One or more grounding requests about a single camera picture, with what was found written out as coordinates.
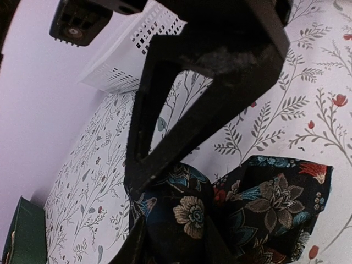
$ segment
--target printed red flower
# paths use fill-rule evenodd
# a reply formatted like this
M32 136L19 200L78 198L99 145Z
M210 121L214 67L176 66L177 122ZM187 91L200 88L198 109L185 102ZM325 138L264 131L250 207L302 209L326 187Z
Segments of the printed red flower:
M344 38L345 40L352 40L352 34L345 34L345 35L343 36L343 38Z
M226 192L224 190L219 190L218 188L214 188L215 192L215 203L218 206L222 206L226 200Z
M320 184L325 182L327 166L312 162L302 162L300 168L302 170L299 173L308 173L312 175Z
M339 93L337 96L336 96L336 99L333 98L332 99L333 103L336 105L336 106L345 106L347 105L348 103L348 99L346 98L346 95L342 95L341 93Z
M315 259L316 256L318 255L318 252L319 252L319 247L316 245L312 246L312 248L309 251L309 259L310 260Z
M314 122L312 120L308 123L308 127L310 129L313 129L315 127L315 124L314 124Z

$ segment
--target laundry basket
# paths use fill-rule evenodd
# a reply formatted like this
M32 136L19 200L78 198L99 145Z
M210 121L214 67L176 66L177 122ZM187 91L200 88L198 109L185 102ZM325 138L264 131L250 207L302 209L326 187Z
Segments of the laundry basket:
M177 35L184 24L159 3L148 3L142 13L127 17L87 65L79 81L117 94L138 89L151 37Z

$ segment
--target black floral cloth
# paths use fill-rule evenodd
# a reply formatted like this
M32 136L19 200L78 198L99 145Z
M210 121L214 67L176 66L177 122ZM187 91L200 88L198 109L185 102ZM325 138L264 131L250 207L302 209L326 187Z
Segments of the black floral cloth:
M111 263L297 261L325 209L332 169L252 156L211 184L179 163L138 199L130 196L130 234Z

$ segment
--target floral tablecloth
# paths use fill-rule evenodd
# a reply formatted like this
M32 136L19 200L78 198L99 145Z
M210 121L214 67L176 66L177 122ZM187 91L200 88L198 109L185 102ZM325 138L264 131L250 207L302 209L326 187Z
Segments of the floral tablecloth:
M275 87L184 162L212 181L250 155L333 165L332 194L298 263L351 263L352 1L296 0L287 32L291 49ZM153 146L210 82L188 71L177 77ZM48 263L106 264L127 237L122 182L133 99L108 95L63 165L45 205Z

